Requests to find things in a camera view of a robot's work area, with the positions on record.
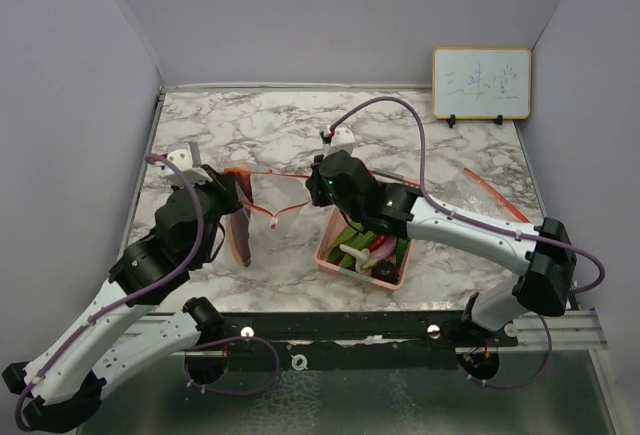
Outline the clear orange-zip bag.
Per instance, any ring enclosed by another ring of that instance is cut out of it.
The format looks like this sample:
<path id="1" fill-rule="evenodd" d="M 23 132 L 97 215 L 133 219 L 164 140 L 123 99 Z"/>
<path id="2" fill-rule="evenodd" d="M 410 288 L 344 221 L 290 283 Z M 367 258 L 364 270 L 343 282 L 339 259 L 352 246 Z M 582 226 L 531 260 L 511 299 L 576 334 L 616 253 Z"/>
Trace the clear orange-zip bag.
<path id="1" fill-rule="evenodd" d="M 243 206 L 251 210 L 249 244 L 252 261 L 249 267 L 266 268 L 276 262 L 276 253 L 294 235 L 296 219 L 310 203 L 310 197 L 304 186 L 303 175 L 277 172 L 264 165 L 246 163 L 250 166 L 254 197 L 253 203 L 241 201 Z M 224 218 L 226 244 L 235 261 L 228 243 L 228 216 Z"/>
<path id="2" fill-rule="evenodd" d="M 465 167 L 448 185 L 447 199 L 475 213 L 513 222 L 530 219 L 487 180 Z"/>

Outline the green leaf vegetable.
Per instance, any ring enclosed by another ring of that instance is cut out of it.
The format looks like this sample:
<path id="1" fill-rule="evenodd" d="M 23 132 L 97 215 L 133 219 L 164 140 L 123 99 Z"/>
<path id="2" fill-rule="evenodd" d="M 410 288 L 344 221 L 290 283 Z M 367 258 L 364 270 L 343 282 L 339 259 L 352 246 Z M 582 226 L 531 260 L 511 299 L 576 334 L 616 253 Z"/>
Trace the green leaf vegetable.
<path id="1" fill-rule="evenodd" d="M 360 251 L 367 248 L 375 238 L 376 235 L 373 232 L 354 234 L 350 239 L 340 236 L 330 246 L 327 254 L 327 261 L 341 268 L 351 268 L 355 264 L 355 257 L 344 252 L 340 248 L 340 245 L 345 245 L 349 248 Z"/>

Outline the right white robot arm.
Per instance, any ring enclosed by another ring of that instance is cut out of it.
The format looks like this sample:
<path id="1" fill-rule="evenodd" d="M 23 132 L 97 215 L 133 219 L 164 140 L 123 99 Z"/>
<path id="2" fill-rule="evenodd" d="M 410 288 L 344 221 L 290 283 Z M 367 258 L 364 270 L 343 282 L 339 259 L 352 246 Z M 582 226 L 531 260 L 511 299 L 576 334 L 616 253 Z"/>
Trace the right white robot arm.
<path id="1" fill-rule="evenodd" d="M 469 345 L 483 345 L 528 312 L 543 317 L 565 312 L 576 257 L 558 220 L 533 225 L 481 216 L 414 186 L 380 181 L 344 150 L 316 156 L 305 185 L 313 205 L 332 205 L 365 230 L 444 244 L 509 270 L 508 279 L 467 302 L 459 333 Z"/>

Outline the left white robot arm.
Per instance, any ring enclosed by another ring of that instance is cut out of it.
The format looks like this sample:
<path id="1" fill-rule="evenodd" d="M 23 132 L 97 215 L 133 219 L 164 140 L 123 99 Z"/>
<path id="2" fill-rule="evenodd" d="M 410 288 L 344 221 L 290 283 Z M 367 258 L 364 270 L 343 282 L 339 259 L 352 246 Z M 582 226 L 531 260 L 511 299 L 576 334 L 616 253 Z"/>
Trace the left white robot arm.
<path id="1" fill-rule="evenodd" d="M 215 259 L 220 220 L 240 207 L 229 173 L 174 188 L 156 210 L 154 227 L 124 250 L 67 331 L 39 357 L 4 369 L 5 385 L 19 397 L 15 418 L 22 431 L 69 432 L 140 370 L 175 351 L 218 343 L 224 319 L 205 297 L 189 299 L 168 321 L 128 342 L 118 340 Z"/>

